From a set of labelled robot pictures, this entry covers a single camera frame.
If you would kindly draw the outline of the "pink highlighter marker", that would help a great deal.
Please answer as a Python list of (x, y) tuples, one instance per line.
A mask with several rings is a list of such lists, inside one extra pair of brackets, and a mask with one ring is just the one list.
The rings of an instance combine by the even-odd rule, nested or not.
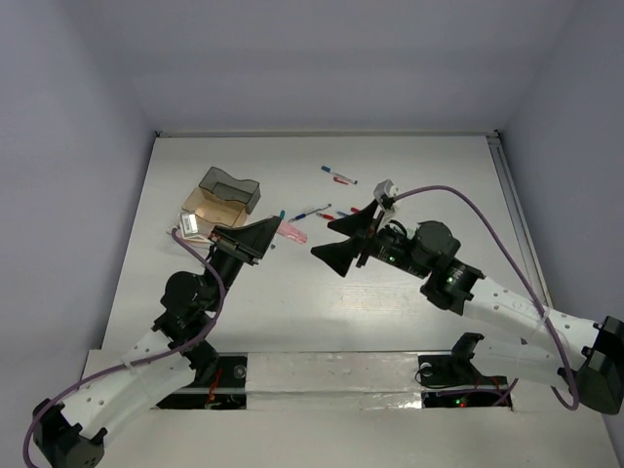
[(300, 245), (307, 243), (308, 236), (288, 222), (282, 222), (276, 233)]

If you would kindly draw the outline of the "blue capped white pen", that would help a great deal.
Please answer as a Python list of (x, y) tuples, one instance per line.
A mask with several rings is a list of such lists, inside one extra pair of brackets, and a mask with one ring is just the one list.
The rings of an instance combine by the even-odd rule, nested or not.
[(321, 170), (324, 171), (325, 173), (330, 174), (332, 177), (334, 177), (334, 178), (336, 178), (338, 180), (341, 180), (344, 183), (353, 184), (353, 185), (358, 184), (358, 180), (357, 179), (348, 177), (346, 175), (342, 175), (342, 174), (338, 173), (337, 171), (333, 170), (332, 168), (330, 168), (328, 166), (321, 166)]

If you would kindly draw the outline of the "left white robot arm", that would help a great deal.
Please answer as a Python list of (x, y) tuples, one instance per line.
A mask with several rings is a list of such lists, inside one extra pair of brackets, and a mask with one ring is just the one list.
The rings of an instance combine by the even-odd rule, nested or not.
[(178, 235), (174, 240), (204, 266), (179, 271), (166, 283), (164, 312), (119, 364), (84, 377), (33, 411), (22, 457), (36, 446), (53, 467), (95, 467), (131, 424), (174, 391), (214, 378), (219, 356), (207, 341), (243, 265), (258, 263), (282, 220), (271, 216), (239, 228), (218, 226), (208, 256)]

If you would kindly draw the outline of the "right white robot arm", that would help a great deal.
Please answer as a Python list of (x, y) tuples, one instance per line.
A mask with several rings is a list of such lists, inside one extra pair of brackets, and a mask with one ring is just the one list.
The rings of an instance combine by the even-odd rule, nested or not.
[(499, 285), (457, 258), (460, 243), (441, 222), (427, 220), (408, 232), (383, 223), (376, 202), (329, 222), (345, 241), (311, 253), (339, 276), (351, 266), (377, 259), (423, 279), (426, 299), (440, 310), (491, 324), (519, 343), (496, 342), (476, 332), (463, 334), (448, 359), (450, 374), (470, 382), (491, 371), (566, 390), (580, 405), (617, 414), (623, 404), (623, 323), (607, 316), (596, 322), (547, 308)]

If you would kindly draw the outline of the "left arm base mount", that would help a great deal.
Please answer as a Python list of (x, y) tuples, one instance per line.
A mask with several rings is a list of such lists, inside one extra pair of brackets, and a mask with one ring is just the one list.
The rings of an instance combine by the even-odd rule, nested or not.
[(219, 354), (207, 341), (182, 353), (193, 380), (156, 405), (159, 410), (244, 410), (247, 354)]

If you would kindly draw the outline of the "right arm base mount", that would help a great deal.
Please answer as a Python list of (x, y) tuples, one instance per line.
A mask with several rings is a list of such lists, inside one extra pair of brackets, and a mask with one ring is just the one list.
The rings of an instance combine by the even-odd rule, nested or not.
[(420, 385), (425, 409), (513, 407), (508, 379), (483, 375), (472, 364), (474, 351), (484, 339), (480, 333), (463, 334), (450, 351), (418, 357), (414, 380)]

